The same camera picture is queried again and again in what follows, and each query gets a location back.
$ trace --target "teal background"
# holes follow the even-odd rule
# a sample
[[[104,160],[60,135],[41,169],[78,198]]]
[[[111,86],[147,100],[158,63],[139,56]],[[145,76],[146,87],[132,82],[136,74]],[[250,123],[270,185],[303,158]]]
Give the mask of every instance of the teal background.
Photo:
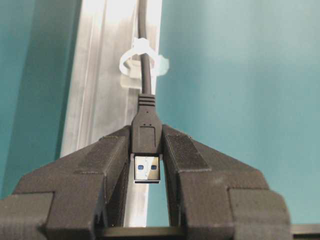
[[[320,1],[163,1],[163,122],[260,169],[320,224]]]
[[[79,0],[0,1],[0,187],[60,153]],[[163,0],[163,122],[264,173],[320,223],[320,1]],[[164,181],[149,226],[168,225]]]
[[[0,1],[0,188],[59,157],[79,0]]]

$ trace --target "gripper jaw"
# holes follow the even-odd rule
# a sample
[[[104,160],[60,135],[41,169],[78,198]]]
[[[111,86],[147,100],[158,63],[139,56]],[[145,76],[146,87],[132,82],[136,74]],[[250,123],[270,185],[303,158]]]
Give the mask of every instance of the gripper jaw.
[[[122,227],[131,132],[126,126],[23,176],[0,200],[0,239],[94,240],[97,227]],[[185,239],[292,239],[284,199],[259,170],[167,125],[159,146],[170,225]]]

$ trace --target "white cable clip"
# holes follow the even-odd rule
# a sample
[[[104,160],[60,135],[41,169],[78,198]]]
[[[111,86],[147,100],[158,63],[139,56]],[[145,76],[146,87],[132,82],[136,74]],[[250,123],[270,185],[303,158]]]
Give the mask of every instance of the white cable clip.
[[[154,61],[154,66],[150,70],[151,76],[165,75],[169,69],[169,60],[162,55],[158,55],[149,45],[149,40],[145,38],[134,38],[133,46],[120,58],[119,69],[121,73],[132,79],[141,79],[141,62],[133,60],[132,56],[148,54]]]

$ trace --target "usb connector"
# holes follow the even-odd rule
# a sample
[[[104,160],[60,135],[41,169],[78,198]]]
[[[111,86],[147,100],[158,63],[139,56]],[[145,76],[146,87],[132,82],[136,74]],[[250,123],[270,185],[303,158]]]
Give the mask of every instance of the usb connector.
[[[159,156],[134,156],[134,182],[159,183],[160,157]]]

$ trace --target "black plastic connector housing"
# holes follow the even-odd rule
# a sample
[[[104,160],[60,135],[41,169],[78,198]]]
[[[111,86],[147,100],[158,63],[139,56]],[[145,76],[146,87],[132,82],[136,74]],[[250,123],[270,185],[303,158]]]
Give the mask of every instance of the black plastic connector housing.
[[[139,94],[138,113],[131,124],[131,152],[133,154],[160,154],[162,122],[156,113],[156,97]]]

